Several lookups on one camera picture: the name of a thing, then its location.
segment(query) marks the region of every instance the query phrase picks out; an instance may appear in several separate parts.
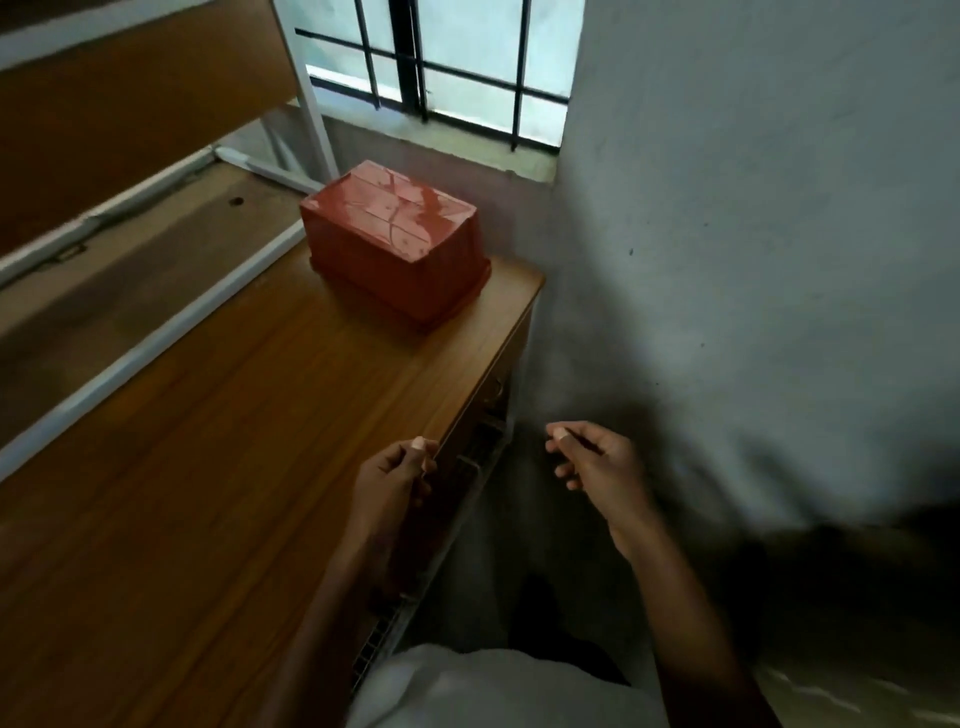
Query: window pane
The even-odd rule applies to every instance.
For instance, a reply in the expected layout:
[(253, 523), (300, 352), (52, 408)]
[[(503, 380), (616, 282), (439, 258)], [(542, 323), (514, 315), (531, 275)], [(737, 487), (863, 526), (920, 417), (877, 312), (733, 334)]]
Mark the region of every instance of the window pane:
[(523, 84), (569, 96), (583, 26), (584, 0), (533, 0)]
[(516, 81), (520, 0), (420, 0), (419, 8), (427, 61)]
[(552, 101), (524, 96), (520, 106), (520, 136), (536, 139), (555, 147), (564, 136), (566, 106)]
[(360, 25), (353, 0), (289, 0), (295, 28), (360, 42)]
[(502, 88), (424, 71), (427, 106), (475, 124), (509, 132), (514, 125), (514, 94)]
[[(311, 76), (370, 92), (367, 58), (363, 51), (302, 36), (298, 36), (298, 40), (306, 61), (307, 72)], [(374, 56), (373, 73), (376, 74), (379, 94), (385, 98), (400, 101), (396, 62)]]
[(367, 19), (367, 38), (373, 48), (394, 51), (394, 26), (390, 23), (390, 0), (363, 0), (363, 15)]

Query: hand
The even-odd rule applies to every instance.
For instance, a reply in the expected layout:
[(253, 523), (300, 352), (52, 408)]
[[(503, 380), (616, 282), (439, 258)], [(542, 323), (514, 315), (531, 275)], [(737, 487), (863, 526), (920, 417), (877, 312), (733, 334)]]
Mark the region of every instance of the hand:
[(357, 473), (344, 543), (369, 549), (386, 569), (407, 509), (430, 495), (422, 476), (437, 470), (440, 445), (422, 437), (393, 443), (366, 460)]
[(633, 444), (623, 435), (587, 422), (551, 423), (546, 433), (550, 436), (546, 451), (560, 452), (567, 459), (554, 474), (566, 480), (569, 490), (587, 494), (607, 519), (613, 544), (629, 559), (633, 536), (657, 518)]

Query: box lid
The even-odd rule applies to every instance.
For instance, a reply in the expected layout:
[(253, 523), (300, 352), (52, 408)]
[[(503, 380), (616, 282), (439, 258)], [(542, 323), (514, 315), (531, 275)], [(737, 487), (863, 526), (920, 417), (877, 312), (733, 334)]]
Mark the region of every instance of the box lid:
[(301, 203), (409, 262), (441, 245), (476, 207), (365, 161)]

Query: person's left hand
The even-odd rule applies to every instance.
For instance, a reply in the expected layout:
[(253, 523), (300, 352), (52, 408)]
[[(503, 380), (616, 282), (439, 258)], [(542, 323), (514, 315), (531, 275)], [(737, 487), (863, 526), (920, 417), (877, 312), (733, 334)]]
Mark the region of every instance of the person's left hand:
[(353, 485), (345, 543), (370, 549), (381, 566), (390, 560), (396, 536), (411, 505), (430, 495), (422, 476), (437, 470), (440, 444), (422, 437), (393, 443), (366, 460)]

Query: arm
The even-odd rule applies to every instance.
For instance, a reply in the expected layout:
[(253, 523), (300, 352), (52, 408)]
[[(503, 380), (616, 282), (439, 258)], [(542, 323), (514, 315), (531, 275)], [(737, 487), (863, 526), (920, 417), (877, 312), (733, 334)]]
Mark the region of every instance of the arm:
[(344, 538), (280, 666), (258, 728), (343, 724), (361, 619), (408, 506), (429, 492), (420, 475), (436, 469), (437, 447), (421, 437), (394, 443), (360, 467)]
[(592, 423), (554, 423), (547, 434), (547, 450), (567, 459), (557, 477), (587, 494), (634, 570), (670, 725), (779, 726), (737, 659), (703, 586), (650, 505), (630, 441)]

